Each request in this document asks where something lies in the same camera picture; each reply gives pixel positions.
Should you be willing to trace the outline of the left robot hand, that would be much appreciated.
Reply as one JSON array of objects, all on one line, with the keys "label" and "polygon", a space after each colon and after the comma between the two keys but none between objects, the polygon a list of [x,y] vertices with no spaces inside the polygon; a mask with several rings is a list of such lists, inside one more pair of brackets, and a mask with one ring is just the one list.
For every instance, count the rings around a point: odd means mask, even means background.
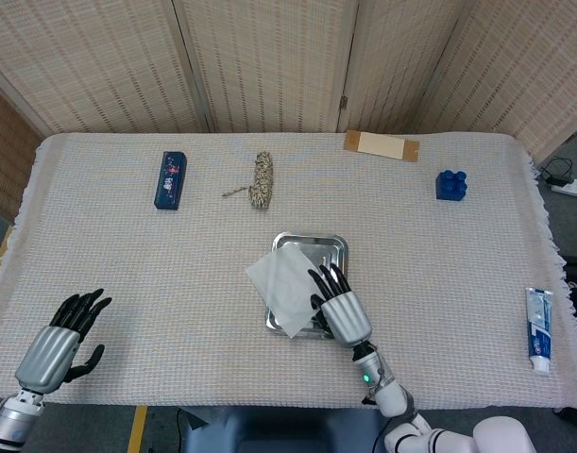
[{"label": "left robot hand", "polygon": [[49,324],[36,335],[15,372],[21,388],[33,394],[52,394],[62,384],[90,374],[100,362],[105,346],[99,344],[81,365],[76,353],[101,311],[112,301],[102,288],[73,294],[64,300]]}]

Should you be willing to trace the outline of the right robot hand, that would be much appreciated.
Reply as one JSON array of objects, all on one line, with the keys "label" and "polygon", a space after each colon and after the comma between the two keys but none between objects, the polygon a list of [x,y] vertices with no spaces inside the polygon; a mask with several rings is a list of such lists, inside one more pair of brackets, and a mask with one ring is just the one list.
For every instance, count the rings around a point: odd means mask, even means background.
[{"label": "right robot hand", "polygon": [[354,348],[369,341],[372,326],[355,292],[338,266],[320,265],[307,271],[317,287],[311,295],[320,326],[329,331],[334,340],[346,348]]}]

